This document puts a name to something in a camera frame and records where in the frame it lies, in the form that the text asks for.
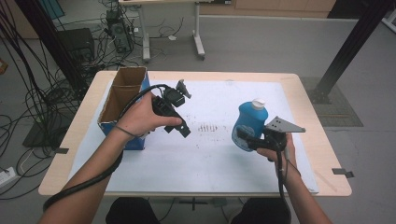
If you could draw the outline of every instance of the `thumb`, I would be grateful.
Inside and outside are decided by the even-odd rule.
[[[157,126],[177,126],[182,123],[181,118],[176,117],[157,117]]]

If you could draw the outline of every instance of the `forearm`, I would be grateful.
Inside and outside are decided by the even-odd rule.
[[[110,167],[123,150],[126,139],[117,130],[112,131],[87,162],[67,182],[64,189],[92,179]],[[40,223],[91,223],[109,179],[110,176],[53,204],[45,212]]]
[[[289,169],[285,186],[300,223],[332,223],[295,169]]]

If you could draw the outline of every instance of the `finger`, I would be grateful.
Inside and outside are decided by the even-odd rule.
[[[286,133],[286,140],[288,142],[293,142],[293,135],[291,133]]]
[[[151,99],[155,98],[155,95],[149,91],[148,93],[144,94],[142,97],[142,101],[149,101],[151,102]]]
[[[273,150],[266,149],[266,148],[257,148],[256,151],[260,155],[262,155],[268,159],[271,159],[272,161],[276,161],[276,159],[277,159],[276,153]]]
[[[181,118],[157,116],[156,126],[177,126],[182,123]]]

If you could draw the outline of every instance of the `table leg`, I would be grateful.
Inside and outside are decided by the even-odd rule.
[[[386,19],[382,19],[382,22],[384,22],[389,29],[391,29],[394,33],[396,33],[396,26],[393,24],[393,22],[396,20],[396,9],[390,14],[390,16]]]
[[[140,29],[142,29],[143,33],[143,62],[148,63],[150,60],[150,55],[149,55],[149,34],[146,31],[146,24],[145,24],[145,14],[143,13],[143,8],[142,6],[137,6],[137,13],[139,14],[139,20],[140,20]]]
[[[192,31],[194,37],[195,46],[197,47],[198,55],[201,56],[202,60],[205,59],[204,46],[202,45],[201,37],[199,36],[199,3],[195,3],[195,30]]]

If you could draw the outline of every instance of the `white bottle cap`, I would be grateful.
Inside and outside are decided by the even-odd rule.
[[[251,102],[255,110],[262,110],[265,108],[265,101],[262,98],[256,98]]]

